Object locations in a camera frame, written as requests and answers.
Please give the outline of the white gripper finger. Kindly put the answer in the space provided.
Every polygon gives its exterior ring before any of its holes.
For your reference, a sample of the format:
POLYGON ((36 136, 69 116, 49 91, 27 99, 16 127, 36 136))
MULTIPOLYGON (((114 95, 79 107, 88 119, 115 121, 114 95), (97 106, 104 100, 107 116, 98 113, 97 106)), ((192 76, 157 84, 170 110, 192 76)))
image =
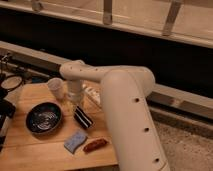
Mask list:
POLYGON ((68 105, 69 105, 69 110, 72 114, 74 114, 76 106, 75 104, 73 104, 71 101, 68 101, 68 105))

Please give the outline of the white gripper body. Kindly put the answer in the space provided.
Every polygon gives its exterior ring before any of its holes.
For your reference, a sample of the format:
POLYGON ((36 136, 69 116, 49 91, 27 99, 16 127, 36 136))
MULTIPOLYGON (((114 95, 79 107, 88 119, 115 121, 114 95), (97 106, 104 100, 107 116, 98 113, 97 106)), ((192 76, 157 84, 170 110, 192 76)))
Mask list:
POLYGON ((72 102, 81 102, 83 99, 83 82, 81 80, 71 80, 67 82, 68 98, 72 102))

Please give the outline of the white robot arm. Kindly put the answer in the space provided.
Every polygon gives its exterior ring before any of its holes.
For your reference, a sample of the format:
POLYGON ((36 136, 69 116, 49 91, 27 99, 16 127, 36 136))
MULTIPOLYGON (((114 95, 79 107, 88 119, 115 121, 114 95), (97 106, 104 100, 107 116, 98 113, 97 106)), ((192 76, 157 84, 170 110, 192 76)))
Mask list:
POLYGON ((71 61, 60 66, 72 101, 81 99, 84 80, 100 84, 100 102, 120 171, 170 171, 146 97, 155 77, 141 66, 90 66, 71 61))

